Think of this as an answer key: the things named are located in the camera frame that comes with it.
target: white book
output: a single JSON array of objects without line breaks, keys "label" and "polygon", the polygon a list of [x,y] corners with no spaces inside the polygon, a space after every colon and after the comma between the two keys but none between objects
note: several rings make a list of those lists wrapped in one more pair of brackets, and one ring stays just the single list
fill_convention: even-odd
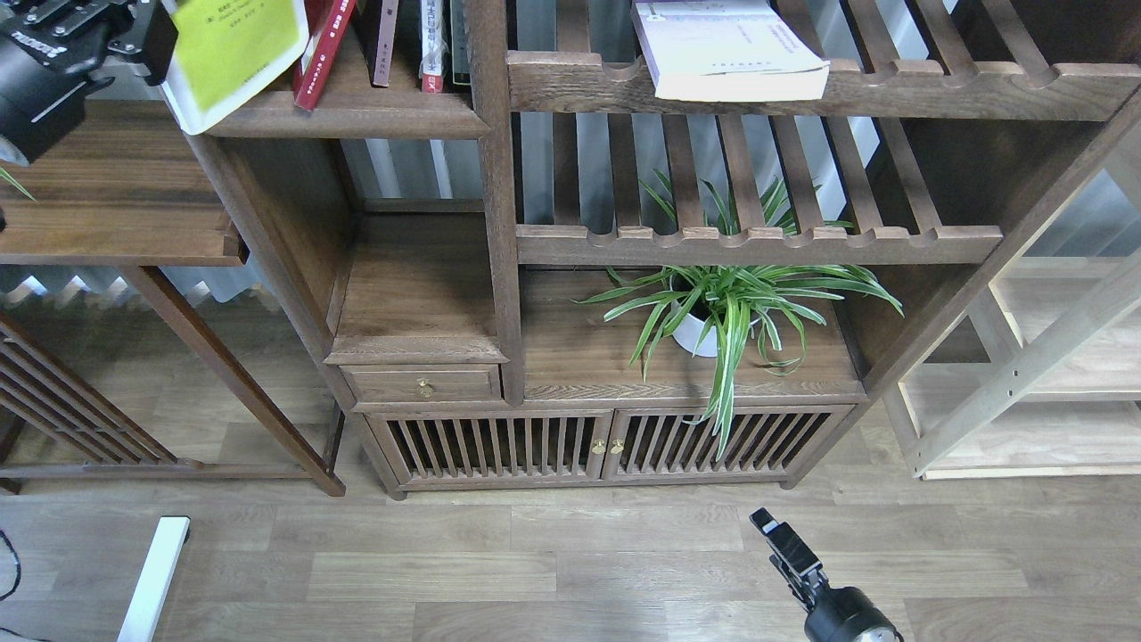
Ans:
[{"label": "white book", "polygon": [[634,30],[654,96],[673,100],[818,100],[828,62],[766,0],[636,0]]}]

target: potted plant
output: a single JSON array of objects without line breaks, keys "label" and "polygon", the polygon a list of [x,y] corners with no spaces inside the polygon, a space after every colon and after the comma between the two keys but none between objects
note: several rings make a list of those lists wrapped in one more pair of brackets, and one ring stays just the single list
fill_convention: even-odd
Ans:
[{"label": "potted plant", "polygon": [[[672,194],[669,178],[661,171],[656,173],[666,192]],[[710,181],[702,182],[710,190],[718,209],[715,220],[711,220],[709,211],[705,212],[706,224],[715,224],[722,234],[739,233],[741,225],[733,198],[722,197]],[[649,185],[642,182],[642,187],[666,214],[677,220],[672,202],[657,194]],[[788,206],[788,193],[783,179],[775,178],[769,184],[761,202],[764,220],[769,226],[780,227],[786,234],[796,231],[795,213]],[[847,225],[842,221],[835,224]],[[607,271],[617,286],[578,302],[613,300],[642,287],[658,286],[654,293],[621,302],[602,315],[604,320],[610,320],[631,309],[650,308],[630,358],[632,366],[645,355],[642,379],[648,373],[650,358],[658,343],[665,338],[677,340],[679,330],[685,325],[699,327],[696,346],[683,346],[691,353],[704,352],[698,351],[697,347],[715,339],[713,385],[709,404],[698,422],[712,420],[712,434],[719,436],[717,460],[725,455],[729,444],[734,380],[751,338],[755,338],[756,350],[770,372],[777,376],[787,376],[807,357],[804,320],[826,325],[820,312],[796,299],[840,300],[844,298],[840,292],[853,292],[881,298],[903,314],[899,300],[880,284],[875,274],[857,265],[666,265],[654,274],[633,279],[621,277],[609,267]],[[769,350],[779,352],[785,347],[776,320],[779,317],[788,320],[800,339],[800,357],[795,359],[774,361],[769,358]]]}]

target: wooden rack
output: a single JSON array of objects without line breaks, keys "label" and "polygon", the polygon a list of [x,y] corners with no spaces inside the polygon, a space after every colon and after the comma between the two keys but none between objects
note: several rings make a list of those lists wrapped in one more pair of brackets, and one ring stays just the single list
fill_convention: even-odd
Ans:
[{"label": "wooden rack", "polygon": [[[589,51],[589,3],[581,0],[556,3],[557,51],[509,47],[513,3],[467,0],[470,98],[420,94],[407,60],[393,88],[372,90],[347,49],[311,114],[294,111],[289,91],[275,87],[191,146],[338,404],[367,421],[362,442],[394,497],[416,488],[548,483],[767,479],[791,486],[925,358],[1141,120],[1141,67],[1133,64],[1141,54],[1141,6],[1132,0],[979,0],[960,2],[953,15],[939,0],[900,1],[930,59],[900,58],[877,2],[843,0],[860,59],[830,60],[823,100],[730,105],[657,100],[640,60],[604,64]],[[806,2],[775,6],[824,54]],[[523,161],[512,122],[526,111],[552,114],[550,224],[518,218]],[[578,193],[581,112],[607,113],[610,164],[618,169],[614,213],[597,226],[596,217],[583,216]],[[658,222],[655,231],[638,205],[634,172],[623,171],[634,165],[634,112],[662,114],[681,219],[675,228]],[[722,236],[703,219],[683,114],[718,116],[743,218],[739,235]],[[760,219],[743,135],[751,114],[771,116],[796,234]],[[822,119],[851,229],[824,224],[794,115]],[[867,168],[849,115],[875,119],[882,144]],[[483,214],[467,204],[388,203],[353,249],[359,198],[345,179],[341,151],[329,141],[345,137],[478,140]],[[394,213],[400,206],[421,213]],[[704,406],[707,365],[663,343],[642,383],[637,369],[624,367],[638,318],[604,325],[602,306],[568,300],[607,286],[602,265],[842,261],[873,266],[906,317],[882,301],[851,298],[825,310],[826,328],[811,330],[817,352],[800,372],[778,379],[743,368],[741,439],[753,428],[776,426],[783,441],[768,450],[795,454],[752,468],[702,468],[702,452],[694,468],[682,457],[686,470],[674,470],[677,454],[661,448],[674,418]],[[570,265],[582,268],[566,269]],[[652,420],[662,416],[664,424]],[[760,416],[775,423],[748,423]],[[618,461],[599,461],[593,441],[570,444],[570,426],[588,420],[584,436],[601,439],[605,453],[623,441]],[[437,423],[410,423],[421,421]],[[515,438],[503,432],[508,426],[519,431]],[[416,438],[421,428],[428,438]],[[533,431],[531,450],[525,428]],[[524,444],[526,453],[513,461],[534,470],[505,476],[486,450],[478,460],[476,445],[491,442],[462,446],[459,439],[479,431]],[[539,433],[547,436],[542,444],[551,440],[545,455]],[[795,442],[787,441],[792,434]],[[435,448],[435,462],[418,439]],[[624,449],[636,441],[640,460],[621,460],[633,457]]]}]

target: cabinet door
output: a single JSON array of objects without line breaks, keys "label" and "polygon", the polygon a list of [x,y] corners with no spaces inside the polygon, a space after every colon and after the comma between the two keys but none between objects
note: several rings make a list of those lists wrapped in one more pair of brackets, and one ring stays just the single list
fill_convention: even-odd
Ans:
[{"label": "cabinet door", "polygon": [[597,480],[609,412],[366,415],[406,488],[534,486]]},{"label": "cabinet door", "polygon": [[718,478],[779,480],[851,406],[741,408],[729,445],[717,460],[718,438],[693,408],[618,411],[610,429],[602,479],[608,481]]}]

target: black cable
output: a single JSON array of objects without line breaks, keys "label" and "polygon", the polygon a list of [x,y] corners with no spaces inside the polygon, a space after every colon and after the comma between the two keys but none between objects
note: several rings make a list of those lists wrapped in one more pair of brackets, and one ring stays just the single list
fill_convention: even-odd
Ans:
[{"label": "black cable", "polygon": [[16,582],[11,583],[11,588],[9,588],[7,593],[0,595],[0,602],[3,602],[5,600],[8,599],[9,595],[15,593],[16,590],[19,588],[19,579],[21,577],[23,577],[23,572],[21,571],[19,568],[19,555],[16,554],[16,547],[11,545],[11,541],[8,539],[8,536],[5,534],[3,529],[0,529],[0,539],[3,541],[6,546],[8,546],[8,552],[11,553],[11,561],[13,563],[16,564]]}]

